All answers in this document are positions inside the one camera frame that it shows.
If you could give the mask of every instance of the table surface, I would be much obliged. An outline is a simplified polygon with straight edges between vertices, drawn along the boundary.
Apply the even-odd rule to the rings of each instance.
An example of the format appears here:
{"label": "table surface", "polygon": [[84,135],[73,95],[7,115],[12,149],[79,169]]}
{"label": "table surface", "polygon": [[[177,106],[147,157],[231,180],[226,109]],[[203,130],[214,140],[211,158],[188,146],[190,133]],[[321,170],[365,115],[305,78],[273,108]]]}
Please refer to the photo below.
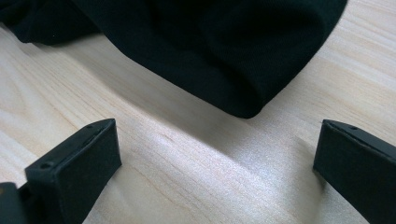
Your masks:
{"label": "table surface", "polygon": [[0,27],[0,182],[88,123],[115,118],[122,167],[84,223],[366,223],[312,172],[321,121],[396,145],[396,1],[350,0],[311,62],[238,119],[104,36],[46,47]]}

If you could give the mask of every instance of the black cloth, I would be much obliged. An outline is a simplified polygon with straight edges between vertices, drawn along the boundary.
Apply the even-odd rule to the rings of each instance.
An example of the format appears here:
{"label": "black cloth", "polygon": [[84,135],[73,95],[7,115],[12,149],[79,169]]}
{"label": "black cloth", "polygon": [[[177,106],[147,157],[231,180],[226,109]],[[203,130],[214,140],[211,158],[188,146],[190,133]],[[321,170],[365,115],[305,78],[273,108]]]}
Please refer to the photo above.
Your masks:
{"label": "black cloth", "polygon": [[129,58],[240,118],[308,63],[347,0],[0,0],[21,42],[103,32]]}

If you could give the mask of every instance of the black object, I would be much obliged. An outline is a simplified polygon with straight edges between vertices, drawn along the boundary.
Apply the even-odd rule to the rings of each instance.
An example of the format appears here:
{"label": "black object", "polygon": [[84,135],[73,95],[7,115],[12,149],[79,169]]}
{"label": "black object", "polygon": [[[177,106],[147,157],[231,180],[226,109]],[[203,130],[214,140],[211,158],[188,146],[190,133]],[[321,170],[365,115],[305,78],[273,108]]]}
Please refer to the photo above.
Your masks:
{"label": "black object", "polygon": [[116,121],[87,125],[28,166],[22,187],[0,184],[0,223],[82,223],[120,166]]}
{"label": "black object", "polygon": [[251,118],[308,63],[346,2],[0,0],[0,21],[25,43],[103,32],[185,91]]}
{"label": "black object", "polygon": [[396,223],[396,147],[323,120],[314,169],[370,223]]}

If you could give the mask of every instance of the wood grain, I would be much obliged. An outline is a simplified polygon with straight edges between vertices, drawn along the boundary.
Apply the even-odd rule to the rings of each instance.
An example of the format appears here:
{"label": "wood grain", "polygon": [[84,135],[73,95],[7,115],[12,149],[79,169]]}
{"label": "wood grain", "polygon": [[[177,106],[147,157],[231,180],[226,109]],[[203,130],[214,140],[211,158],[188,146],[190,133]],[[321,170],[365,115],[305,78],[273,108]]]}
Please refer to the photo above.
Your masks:
{"label": "wood grain", "polygon": [[237,119],[102,35],[50,48],[0,28],[0,182],[82,126],[118,123],[123,166],[84,223],[366,223],[312,172],[323,119],[396,145],[396,2],[350,0],[307,67]]}

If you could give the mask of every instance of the black garment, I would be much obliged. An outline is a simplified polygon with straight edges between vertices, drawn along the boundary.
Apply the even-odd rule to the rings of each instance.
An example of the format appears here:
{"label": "black garment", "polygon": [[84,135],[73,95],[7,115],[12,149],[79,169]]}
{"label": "black garment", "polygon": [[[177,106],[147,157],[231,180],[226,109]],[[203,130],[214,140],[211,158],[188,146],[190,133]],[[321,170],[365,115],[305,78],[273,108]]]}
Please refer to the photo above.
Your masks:
{"label": "black garment", "polygon": [[22,42],[103,32],[134,61],[241,118],[308,63],[347,0],[0,0]]}

